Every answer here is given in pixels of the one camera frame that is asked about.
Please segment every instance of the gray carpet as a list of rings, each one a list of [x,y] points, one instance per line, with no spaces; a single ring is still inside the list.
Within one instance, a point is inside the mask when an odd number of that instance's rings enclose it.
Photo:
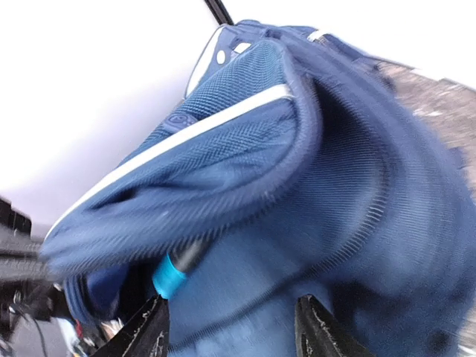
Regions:
[[[68,350],[62,338],[60,328],[55,324],[38,323],[45,336],[48,357],[66,357]],[[36,326],[23,320],[13,336],[15,357],[43,357],[42,345]]]

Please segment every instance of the black cable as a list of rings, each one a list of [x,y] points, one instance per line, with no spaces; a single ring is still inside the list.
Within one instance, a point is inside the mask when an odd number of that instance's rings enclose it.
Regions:
[[[38,330],[39,340],[42,344],[43,357],[48,357],[48,351],[46,350],[45,336],[43,335],[42,329],[39,328],[38,322],[34,318],[32,318],[31,320],[33,321],[33,323],[36,326],[36,329]]]
[[[230,14],[221,0],[205,0],[218,25],[234,25]]]

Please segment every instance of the blue backpack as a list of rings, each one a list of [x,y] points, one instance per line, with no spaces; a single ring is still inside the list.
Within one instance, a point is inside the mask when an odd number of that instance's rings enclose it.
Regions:
[[[85,324],[128,318],[174,249],[170,356],[295,356],[316,298],[377,356],[455,356],[476,211],[448,150],[365,54],[308,27],[212,36],[184,102],[42,247]]]

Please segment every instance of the white trim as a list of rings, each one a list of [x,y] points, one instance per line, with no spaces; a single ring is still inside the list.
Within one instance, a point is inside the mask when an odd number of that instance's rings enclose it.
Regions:
[[[307,39],[309,41],[316,41],[316,40],[320,39],[322,36],[327,35],[328,33],[329,32],[324,31],[324,30],[316,30],[316,31],[310,33],[310,35],[307,36]]]
[[[238,54],[242,54],[243,52],[248,50],[250,46],[251,46],[251,43],[241,42],[240,44],[238,44],[238,46],[235,47],[233,51],[237,52]]]
[[[230,106],[227,109],[222,110],[216,114],[211,115],[208,118],[205,118],[187,128],[177,132],[174,135],[171,135],[167,139],[157,143],[153,147],[141,152],[135,157],[131,158],[129,161],[120,165],[114,171],[111,171],[108,175],[99,181],[92,189],[86,192],[83,197],[78,199],[66,212],[53,224],[50,231],[46,235],[50,235],[51,231],[65,218],[70,212],[72,212],[76,207],[81,205],[84,201],[90,199],[93,195],[108,187],[110,184],[116,182],[121,177],[130,173],[131,171],[137,169],[138,167],[144,165],[148,161],[153,160],[157,156],[163,154],[164,152],[177,147],[180,144],[183,144],[185,141],[188,141],[192,138],[199,136],[200,134],[212,130],[224,123],[227,123],[234,118],[244,115],[251,110],[264,106],[265,104],[271,103],[278,99],[291,99],[292,93],[289,90],[289,87],[286,84],[278,84],[271,88],[268,88],[258,94],[255,94],[241,102]]]
[[[207,47],[203,50],[203,54],[200,56],[199,61],[196,63],[192,75],[190,76],[185,97],[188,97],[190,93],[192,93],[192,91],[197,87],[197,85],[200,83],[200,80],[207,72],[210,62],[213,61],[215,47],[223,29],[224,27],[220,27],[218,30],[216,30],[210,41],[208,41]]]

